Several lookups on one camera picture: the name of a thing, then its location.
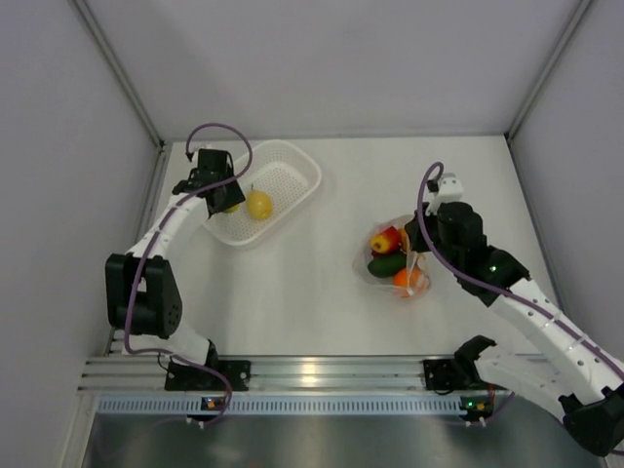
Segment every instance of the white plastic basket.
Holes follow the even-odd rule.
[[[249,155],[234,161],[234,173],[247,164]],[[273,203],[273,214],[265,220],[253,219],[245,204],[234,213],[215,214],[206,228],[223,244],[249,248],[308,198],[321,183],[321,168],[310,156],[287,141],[273,139],[253,148],[250,169],[239,179],[246,195],[265,192]]]

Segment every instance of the white tabletop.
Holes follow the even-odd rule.
[[[535,352],[507,322],[464,292],[435,258],[432,288],[417,300],[367,289],[351,263],[376,222],[412,213],[418,183],[441,160],[484,218],[488,240],[512,253],[542,289],[551,284],[503,136],[292,140],[323,182],[300,213],[248,251],[199,229],[174,259],[184,317],[221,354],[447,354],[476,334]],[[239,141],[214,142],[234,159]],[[191,165],[174,144],[157,209]]]

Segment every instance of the gray wall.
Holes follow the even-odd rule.
[[[577,0],[90,0],[165,137],[503,133]]]
[[[564,306],[624,360],[624,2],[596,4],[514,150]]]
[[[0,7],[2,466],[51,466],[154,150],[64,0]]]

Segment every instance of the cucumber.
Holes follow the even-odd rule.
[[[408,264],[408,257],[403,252],[377,256],[370,261],[368,269],[375,278],[390,278],[403,270]]]

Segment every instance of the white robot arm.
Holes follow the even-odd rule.
[[[171,261],[210,216],[244,202],[245,196],[236,180],[203,190],[232,178],[228,152],[200,149],[195,155],[197,167],[175,187],[168,206],[151,229],[125,254],[115,253],[106,261],[106,299],[110,325],[123,329],[133,278],[147,253],[128,336],[130,347],[167,350],[190,363],[212,367],[215,347],[184,320]],[[189,155],[191,162],[195,155]]]
[[[453,174],[427,180],[436,167],[442,170],[438,163],[425,176],[419,212],[406,226],[411,248],[433,252],[465,291],[516,327],[548,362],[530,362],[476,336],[455,352],[455,375],[440,368],[444,375],[431,381],[513,390],[560,420],[582,447],[609,454],[624,439],[624,365],[564,315],[515,258],[488,245],[481,217],[459,201],[459,180]],[[434,194],[429,204],[422,204],[425,183]]]

